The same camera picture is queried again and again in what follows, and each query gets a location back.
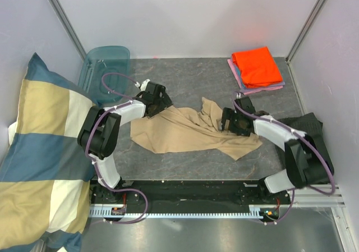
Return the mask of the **beige t shirt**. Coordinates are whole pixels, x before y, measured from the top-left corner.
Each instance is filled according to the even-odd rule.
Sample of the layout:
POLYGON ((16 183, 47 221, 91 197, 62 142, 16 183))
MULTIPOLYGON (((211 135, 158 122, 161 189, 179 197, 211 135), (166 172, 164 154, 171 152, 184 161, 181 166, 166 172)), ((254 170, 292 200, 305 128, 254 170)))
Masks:
POLYGON ((217 149, 235 161, 262 145, 254 134, 220 131, 222 113, 216 102, 203 97, 200 112, 171 106, 152 118, 132 121, 130 138, 155 154, 217 149))

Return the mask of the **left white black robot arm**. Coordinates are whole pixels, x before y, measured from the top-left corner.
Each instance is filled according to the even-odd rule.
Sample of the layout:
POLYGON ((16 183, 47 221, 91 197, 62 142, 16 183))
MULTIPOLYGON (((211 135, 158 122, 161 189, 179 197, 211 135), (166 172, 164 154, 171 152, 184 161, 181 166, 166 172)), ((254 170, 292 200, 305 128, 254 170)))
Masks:
POLYGON ((113 157, 120 127, 137 119, 154 117, 173 105, 165 86, 150 80, 136 83, 136 86, 140 92, 125 103, 106 108, 91 107, 77 137, 110 203, 118 203, 123 197, 122 188, 117 186, 121 177, 113 157))

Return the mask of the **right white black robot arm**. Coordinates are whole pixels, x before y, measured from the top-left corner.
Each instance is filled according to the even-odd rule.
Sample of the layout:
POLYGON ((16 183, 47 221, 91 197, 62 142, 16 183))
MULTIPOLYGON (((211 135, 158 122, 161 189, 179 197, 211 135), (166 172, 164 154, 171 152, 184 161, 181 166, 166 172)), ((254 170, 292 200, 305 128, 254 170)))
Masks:
POLYGON ((220 131, 238 136, 255 134, 269 140, 284 155, 284 169, 263 178, 257 189, 262 203, 271 203, 284 190, 309 187, 324 195, 336 191, 334 168, 322 137, 294 129, 265 111, 256 111, 247 96, 232 100, 234 108, 224 108, 220 131))

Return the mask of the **blue plastic bin lid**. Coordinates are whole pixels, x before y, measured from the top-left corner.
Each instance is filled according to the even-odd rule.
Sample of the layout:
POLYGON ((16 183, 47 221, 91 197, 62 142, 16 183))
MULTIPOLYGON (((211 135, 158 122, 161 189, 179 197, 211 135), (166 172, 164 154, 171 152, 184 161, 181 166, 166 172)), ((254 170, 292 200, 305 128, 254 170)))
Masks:
POLYGON ((123 46, 96 47, 85 57, 78 86, 98 104, 111 104, 122 99, 130 75, 130 51, 123 46))

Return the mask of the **orange folded t shirt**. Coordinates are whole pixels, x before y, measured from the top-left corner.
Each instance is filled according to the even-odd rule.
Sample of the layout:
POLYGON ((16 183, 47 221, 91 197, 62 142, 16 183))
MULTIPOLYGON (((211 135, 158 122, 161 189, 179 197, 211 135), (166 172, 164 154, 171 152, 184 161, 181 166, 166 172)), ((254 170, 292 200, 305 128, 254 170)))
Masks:
POLYGON ((234 52, 231 59, 240 69, 242 80, 247 86, 267 86, 283 81, 268 47, 234 52))

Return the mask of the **pink folded t shirt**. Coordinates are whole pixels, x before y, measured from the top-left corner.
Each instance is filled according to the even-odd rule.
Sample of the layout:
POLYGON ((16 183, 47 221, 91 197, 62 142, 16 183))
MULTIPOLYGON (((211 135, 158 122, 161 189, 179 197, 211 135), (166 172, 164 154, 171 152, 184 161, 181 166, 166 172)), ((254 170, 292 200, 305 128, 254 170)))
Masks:
POLYGON ((269 85, 269 86, 265 86, 265 87, 247 88, 244 86, 244 84, 242 82, 240 71, 239 71, 238 67, 236 65, 234 65, 234 63, 232 62, 231 59, 227 59, 227 63, 229 65, 229 68, 231 69, 231 72, 232 72, 239 88, 240 88, 240 92, 244 93, 244 95, 258 93, 260 91, 278 90, 285 86, 285 82, 282 81, 281 83, 273 84, 273 85, 269 85))

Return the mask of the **dark striped folded garment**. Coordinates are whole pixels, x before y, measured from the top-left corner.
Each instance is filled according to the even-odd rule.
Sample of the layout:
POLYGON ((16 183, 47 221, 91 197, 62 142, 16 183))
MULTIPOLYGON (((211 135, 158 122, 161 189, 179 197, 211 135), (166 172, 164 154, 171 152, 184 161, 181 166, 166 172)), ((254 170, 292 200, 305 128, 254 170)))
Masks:
MULTIPOLYGON (((299 117, 287 117, 279 120, 281 123, 296 130, 304 131, 307 140, 320 153, 331 173, 334 167, 324 142, 323 123, 314 113, 299 117)), ((284 149, 276 147, 276 151, 288 178, 296 188, 309 185, 327 184, 329 177, 322 163, 314 152, 302 141, 290 140, 284 149)))

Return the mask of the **aluminium floor rails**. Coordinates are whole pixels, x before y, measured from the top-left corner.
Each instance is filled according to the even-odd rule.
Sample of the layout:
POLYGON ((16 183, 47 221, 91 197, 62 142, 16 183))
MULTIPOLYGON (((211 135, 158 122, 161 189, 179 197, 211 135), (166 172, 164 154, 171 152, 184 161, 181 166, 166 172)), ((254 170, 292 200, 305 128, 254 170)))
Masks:
POLYGON ((295 208, 344 208, 345 203, 338 185, 331 195, 320 193, 312 188, 306 187, 296 189, 294 193, 295 208))

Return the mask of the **blue beige striped pillow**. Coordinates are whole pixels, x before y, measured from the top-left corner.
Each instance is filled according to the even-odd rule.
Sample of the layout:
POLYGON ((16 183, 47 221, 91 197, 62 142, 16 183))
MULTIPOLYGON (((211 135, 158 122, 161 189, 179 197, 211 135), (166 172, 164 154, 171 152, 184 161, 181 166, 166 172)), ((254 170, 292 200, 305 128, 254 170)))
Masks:
POLYGON ((33 54, 1 164, 2 251, 30 251, 39 240, 56 251, 80 251, 94 167, 77 137, 93 104, 33 54))

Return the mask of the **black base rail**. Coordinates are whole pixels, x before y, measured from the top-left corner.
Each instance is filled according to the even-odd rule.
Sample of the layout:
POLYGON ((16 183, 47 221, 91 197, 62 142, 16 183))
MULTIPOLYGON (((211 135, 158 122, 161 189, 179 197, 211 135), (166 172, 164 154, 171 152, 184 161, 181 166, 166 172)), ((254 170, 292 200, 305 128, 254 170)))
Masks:
POLYGON ((91 204, 111 205, 142 212, 244 212, 249 205, 276 208, 291 202, 286 191, 271 194, 258 181, 121 181, 114 193, 91 185, 91 204))

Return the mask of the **left aluminium frame post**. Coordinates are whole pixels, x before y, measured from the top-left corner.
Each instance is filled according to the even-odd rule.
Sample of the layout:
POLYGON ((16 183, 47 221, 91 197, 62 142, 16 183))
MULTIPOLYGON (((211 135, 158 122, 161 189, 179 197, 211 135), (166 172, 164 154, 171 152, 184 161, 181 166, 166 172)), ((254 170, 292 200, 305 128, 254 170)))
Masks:
POLYGON ((79 37, 77 36, 75 29, 73 28, 70 19, 68 18, 64 8, 62 7, 59 0, 48 0, 50 5, 52 6, 54 12, 56 13, 58 19, 60 20, 62 26, 64 27, 67 35, 69 36, 70 40, 72 41, 74 47, 76 48, 78 54, 80 55, 81 59, 84 60, 86 57, 86 50, 83 47, 79 37))

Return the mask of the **aluminium frame post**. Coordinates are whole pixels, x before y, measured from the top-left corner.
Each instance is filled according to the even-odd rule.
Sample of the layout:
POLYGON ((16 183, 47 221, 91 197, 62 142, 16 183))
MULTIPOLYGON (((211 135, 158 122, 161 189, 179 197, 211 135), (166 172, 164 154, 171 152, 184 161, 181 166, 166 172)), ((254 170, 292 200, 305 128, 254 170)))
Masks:
POLYGON ((305 38, 307 37, 308 33, 310 32, 311 28, 313 27, 316 19, 320 15, 320 12, 324 8, 326 2, 328 0, 316 0, 313 8, 311 9, 306 21, 304 22, 303 27, 301 28, 297 38, 295 39, 293 45, 291 46, 287 56, 286 56, 286 63, 290 64, 291 61, 294 59, 296 53, 298 52, 300 46, 304 42, 305 38))
POLYGON ((72 41, 74 47, 76 48, 78 54, 80 55, 81 59, 84 60, 86 57, 86 50, 83 47, 79 37, 77 36, 75 29, 73 28, 70 19, 68 18, 64 8, 62 7, 59 0, 48 0, 50 5, 52 6, 54 12, 56 13, 58 19, 60 20, 62 26, 64 27, 67 35, 69 36, 70 40, 72 41))

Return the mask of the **right aluminium frame post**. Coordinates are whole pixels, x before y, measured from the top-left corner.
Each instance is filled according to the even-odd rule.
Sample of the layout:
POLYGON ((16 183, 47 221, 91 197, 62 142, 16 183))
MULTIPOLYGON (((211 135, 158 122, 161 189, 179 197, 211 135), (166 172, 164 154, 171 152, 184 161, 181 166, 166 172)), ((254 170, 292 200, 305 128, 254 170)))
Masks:
POLYGON ((316 19, 320 15, 320 12, 324 8, 326 2, 328 0, 316 0, 313 8, 311 9, 306 21, 304 22, 303 27, 301 28, 297 38, 295 39, 293 45, 291 46, 287 56, 286 56, 286 63, 290 64, 291 61, 294 59, 296 53, 298 52, 300 46, 304 42, 305 38, 307 37, 308 33, 310 32, 311 28, 313 27, 316 19))

